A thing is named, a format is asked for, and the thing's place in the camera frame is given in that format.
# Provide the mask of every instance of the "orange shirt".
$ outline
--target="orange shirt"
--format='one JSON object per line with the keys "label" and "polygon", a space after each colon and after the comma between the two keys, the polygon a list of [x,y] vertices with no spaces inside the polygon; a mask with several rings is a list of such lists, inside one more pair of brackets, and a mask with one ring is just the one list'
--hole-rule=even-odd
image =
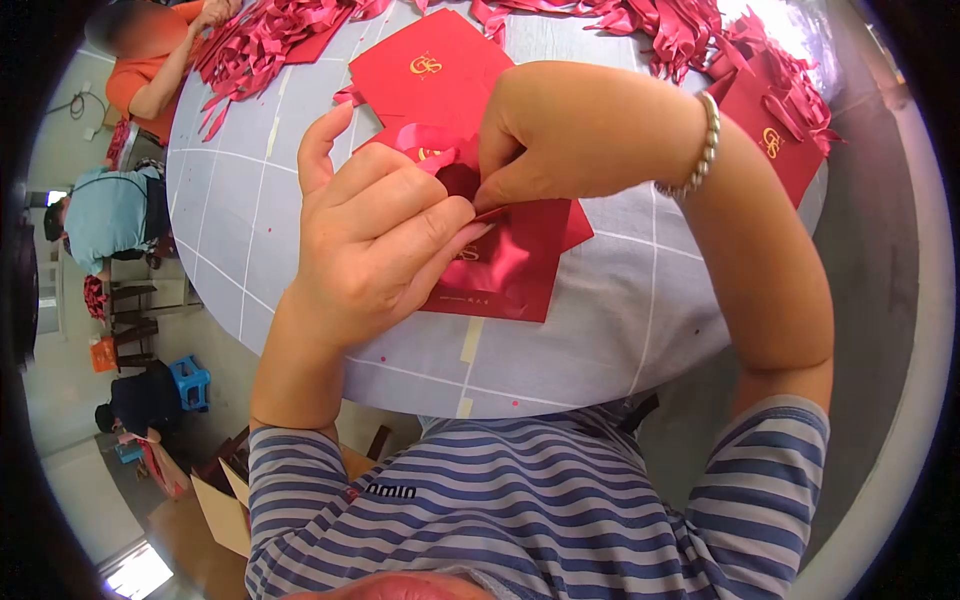
{"label": "orange shirt", "polygon": [[[183,20],[190,23],[197,18],[203,7],[203,0],[195,0],[194,2],[177,4],[171,8],[182,16]],[[202,42],[203,39],[198,37],[194,43],[194,51]],[[167,108],[156,119],[144,119],[137,116],[131,118],[130,100],[133,99],[133,94],[139,91],[141,87],[154,80],[156,72],[167,60],[167,56],[150,59],[117,59],[116,64],[113,65],[113,72],[107,79],[107,100],[125,117],[159,137],[160,143],[164,146],[170,141],[170,128],[174,124],[174,113],[177,111],[177,101],[180,99],[183,83],[180,83],[180,87],[177,88],[177,92],[170,100]]]}

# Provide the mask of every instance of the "light blue shirt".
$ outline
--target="light blue shirt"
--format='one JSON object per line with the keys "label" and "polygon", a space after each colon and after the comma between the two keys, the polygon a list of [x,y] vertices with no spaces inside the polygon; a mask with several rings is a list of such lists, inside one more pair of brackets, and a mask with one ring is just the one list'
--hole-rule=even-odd
{"label": "light blue shirt", "polygon": [[85,271],[104,270],[104,257],[124,250],[147,250],[147,177],[160,179],[154,167],[140,171],[90,169],[80,176],[70,197],[63,230],[70,251]]}

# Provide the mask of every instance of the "orange plastic bag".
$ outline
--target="orange plastic bag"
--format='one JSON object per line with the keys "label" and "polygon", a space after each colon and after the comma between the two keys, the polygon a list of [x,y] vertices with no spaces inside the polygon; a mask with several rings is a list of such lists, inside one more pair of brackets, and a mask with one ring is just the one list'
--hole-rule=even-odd
{"label": "orange plastic bag", "polygon": [[93,372],[113,371],[117,368],[117,351],[112,337],[90,345],[90,362],[93,363]]}

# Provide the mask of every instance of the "gray tablecloth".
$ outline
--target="gray tablecloth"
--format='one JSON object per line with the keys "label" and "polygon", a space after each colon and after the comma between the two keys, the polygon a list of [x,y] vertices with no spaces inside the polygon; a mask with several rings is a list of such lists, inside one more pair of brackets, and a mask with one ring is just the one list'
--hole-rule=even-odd
{"label": "gray tablecloth", "polygon": [[[468,6],[430,10],[467,15]],[[180,258],[220,325],[257,353],[297,270],[300,138],[349,83],[349,60],[417,18],[413,3],[395,0],[376,19],[347,23],[316,63],[284,67],[260,98],[233,104],[207,143],[197,130],[211,94],[197,73],[187,78],[167,169]],[[638,50],[650,46],[647,36],[583,31],[587,24],[511,15],[504,49],[517,63],[579,60],[646,72]],[[684,83],[691,91],[706,85],[694,72]],[[356,110],[334,145],[334,164],[380,129],[369,107]],[[826,189],[824,163],[801,205],[810,231]],[[729,343],[673,201],[642,184],[583,206],[596,235],[561,258],[545,324],[415,313],[350,353],[344,397],[438,417],[549,413],[656,386]]]}

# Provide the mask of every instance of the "hand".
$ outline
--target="hand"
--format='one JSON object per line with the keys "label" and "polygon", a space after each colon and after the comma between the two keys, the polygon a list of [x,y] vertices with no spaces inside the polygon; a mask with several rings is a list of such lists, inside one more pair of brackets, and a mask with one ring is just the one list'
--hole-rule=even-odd
{"label": "hand", "polygon": [[682,184],[706,130],[700,102],[666,82],[578,62],[522,64],[500,75],[487,104],[476,209]]}
{"label": "hand", "polygon": [[467,199],[447,196],[436,178],[381,144],[334,175],[328,153],[352,113],[341,104],[300,143],[300,266],[281,301],[299,308],[300,335],[334,352],[420,308],[450,260],[487,230],[469,225]]}
{"label": "hand", "polygon": [[242,0],[204,0],[204,8],[211,4],[223,4],[227,7],[227,18],[231,18],[240,11]]}
{"label": "hand", "polygon": [[205,28],[218,27],[230,17],[230,7],[225,0],[207,0],[197,18],[190,22],[190,32],[196,37]]}
{"label": "hand", "polygon": [[226,15],[224,20],[227,20],[237,14],[237,12],[240,10],[241,4],[241,0],[204,0],[203,10],[205,11],[207,8],[221,5]]}

